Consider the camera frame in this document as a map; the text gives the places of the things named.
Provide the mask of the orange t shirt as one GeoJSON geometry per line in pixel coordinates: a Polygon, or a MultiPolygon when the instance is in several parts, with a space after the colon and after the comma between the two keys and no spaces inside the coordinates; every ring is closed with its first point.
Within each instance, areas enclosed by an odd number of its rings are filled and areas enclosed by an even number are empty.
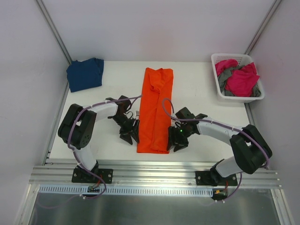
{"type": "Polygon", "coordinates": [[[162,101],[171,99],[173,70],[170,68],[145,69],[139,115],[139,143],[137,153],[168,154],[168,128],[171,126],[170,104],[163,108],[162,101]]]}

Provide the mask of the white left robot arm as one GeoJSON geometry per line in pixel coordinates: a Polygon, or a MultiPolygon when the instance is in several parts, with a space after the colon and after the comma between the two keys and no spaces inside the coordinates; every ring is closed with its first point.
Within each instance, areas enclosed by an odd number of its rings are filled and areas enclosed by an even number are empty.
{"type": "Polygon", "coordinates": [[[120,127],[120,139],[130,145],[139,143],[137,115],[133,113],[128,117],[137,99],[138,97],[120,96],[118,99],[107,98],[104,102],[87,107],[78,104],[69,107],[58,128],[58,136],[77,161],[72,183],[112,183],[113,170],[99,168],[99,163],[90,149],[94,126],[102,119],[112,119],[120,127]]]}

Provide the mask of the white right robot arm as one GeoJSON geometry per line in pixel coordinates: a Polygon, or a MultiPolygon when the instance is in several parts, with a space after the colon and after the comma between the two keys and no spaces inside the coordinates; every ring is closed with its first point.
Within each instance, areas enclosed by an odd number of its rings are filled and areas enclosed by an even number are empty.
{"type": "Polygon", "coordinates": [[[270,147],[254,125],[235,128],[202,113],[194,115],[186,107],[172,116],[172,120],[174,125],[168,128],[167,150],[177,152],[188,147],[188,138],[194,134],[213,137],[232,149],[232,157],[220,160],[208,171],[197,172],[199,185],[225,185],[238,173],[253,174],[267,166],[272,157],[270,147]]]}

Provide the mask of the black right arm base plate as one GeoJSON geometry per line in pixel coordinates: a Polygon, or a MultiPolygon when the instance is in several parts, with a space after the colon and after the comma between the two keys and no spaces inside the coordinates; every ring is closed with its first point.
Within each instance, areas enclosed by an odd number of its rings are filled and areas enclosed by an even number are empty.
{"type": "Polygon", "coordinates": [[[197,186],[231,186],[238,185],[236,174],[222,177],[216,172],[211,171],[195,171],[195,181],[197,186]]]}

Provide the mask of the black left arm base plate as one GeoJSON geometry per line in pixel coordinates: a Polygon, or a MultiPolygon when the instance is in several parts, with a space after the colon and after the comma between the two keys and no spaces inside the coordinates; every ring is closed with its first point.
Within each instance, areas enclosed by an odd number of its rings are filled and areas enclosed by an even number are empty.
{"type": "MultiPolygon", "coordinates": [[[[106,184],[112,183],[113,169],[96,169],[94,173],[100,178],[102,178],[102,180],[106,184]]],[[[87,171],[85,171],[80,167],[76,167],[73,170],[72,179],[71,179],[72,183],[97,183],[98,181],[99,181],[98,178],[91,175],[90,173],[88,173],[87,171]]]]}

